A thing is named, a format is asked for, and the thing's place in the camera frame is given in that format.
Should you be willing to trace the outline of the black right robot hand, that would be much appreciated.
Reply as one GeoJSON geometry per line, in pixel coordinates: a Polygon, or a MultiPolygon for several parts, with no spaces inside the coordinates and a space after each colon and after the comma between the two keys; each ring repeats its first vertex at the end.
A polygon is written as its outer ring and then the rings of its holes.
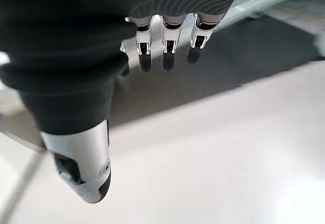
{"type": "Polygon", "coordinates": [[[114,79],[127,73],[121,43],[137,39],[141,70],[151,66],[152,16],[163,19],[165,53],[189,13],[195,62],[234,0],[1,0],[1,82],[31,112],[61,178],[84,201],[110,187],[109,116],[114,79]]]}

